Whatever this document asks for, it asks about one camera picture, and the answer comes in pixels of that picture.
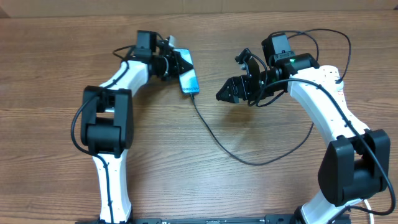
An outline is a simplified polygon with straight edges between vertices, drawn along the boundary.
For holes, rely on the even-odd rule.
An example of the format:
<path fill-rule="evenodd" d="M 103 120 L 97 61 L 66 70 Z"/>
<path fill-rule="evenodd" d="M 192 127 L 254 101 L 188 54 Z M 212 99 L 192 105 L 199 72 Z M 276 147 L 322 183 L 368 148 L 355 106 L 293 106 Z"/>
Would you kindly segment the blue Galaxy smartphone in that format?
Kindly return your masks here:
<path fill-rule="evenodd" d="M 193 66 L 193 70 L 186 72 L 182 75 L 178 76 L 181 91 L 184 95 L 196 95 L 200 92 L 200 87 L 197 80 L 197 75 L 195 71 L 195 67 Z"/>

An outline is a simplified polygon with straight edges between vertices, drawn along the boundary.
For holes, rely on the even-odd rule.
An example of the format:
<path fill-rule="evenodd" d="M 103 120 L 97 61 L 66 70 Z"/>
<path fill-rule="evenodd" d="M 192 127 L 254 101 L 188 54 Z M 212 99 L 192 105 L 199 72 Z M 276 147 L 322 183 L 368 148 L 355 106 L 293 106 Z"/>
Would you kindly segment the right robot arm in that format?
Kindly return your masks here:
<path fill-rule="evenodd" d="M 385 131 L 370 129 L 348 109 L 336 67 L 294 53 L 289 38 L 296 35 L 296 30 L 271 33 L 262 41 L 263 59 L 244 49 L 235 58 L 244 75 L 229 78 L 216 99 L 262 107 L 263 99 L 272 103 L 288 93 L 325 142 L 319 192 L 291 215 L 266 216 L 267 223 L 349 223 L 348 211 L 359 210 L 360 202 L 394 190 L 388 177 L 391 142 Z"/>

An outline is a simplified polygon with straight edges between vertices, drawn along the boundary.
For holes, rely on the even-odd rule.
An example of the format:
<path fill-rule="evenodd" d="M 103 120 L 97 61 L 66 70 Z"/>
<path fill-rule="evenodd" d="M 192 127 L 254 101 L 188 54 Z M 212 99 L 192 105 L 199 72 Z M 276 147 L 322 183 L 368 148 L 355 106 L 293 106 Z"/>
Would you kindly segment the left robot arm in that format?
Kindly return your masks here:
<path fill-rule="evenodd" d="M 81 122 L 81 143 L 75 147 L 90 155 L 96 166 L 101 195 L 97 223 L 132 223 L 127 191 L 126 159 L 134 137 L 132 98 L 151 77 L 177 78 L 184 95 L 200 92 L 192 56 L 178 48 L 174 36 L 140 30 L 136 44 L 125 48 L 119 70 L 99 86 L 87 86 L 71 129 Z"/>

